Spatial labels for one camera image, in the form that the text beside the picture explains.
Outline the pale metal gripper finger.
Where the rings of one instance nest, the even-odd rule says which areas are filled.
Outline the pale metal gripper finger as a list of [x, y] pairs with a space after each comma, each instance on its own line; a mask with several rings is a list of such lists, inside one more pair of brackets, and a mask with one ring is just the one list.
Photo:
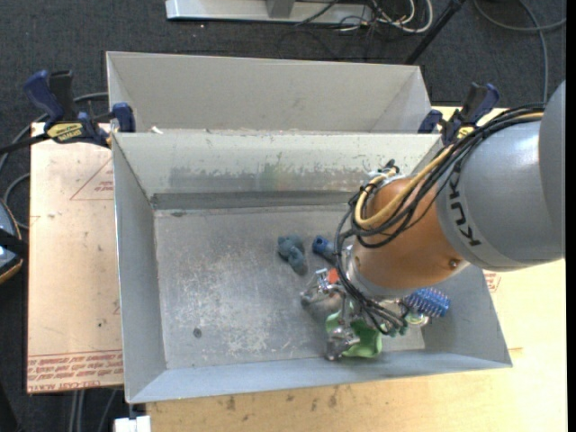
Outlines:
[[328, 333], [325, 358], [329, 361], [338, 360], [349, 348], [359, 342], [360, 337], [351, 328], [338, 326]]
[[322, 268], [314, 272], [303, 292], [300, 294], [302, 306], [310, 306], [329, 297], [329, 270]]

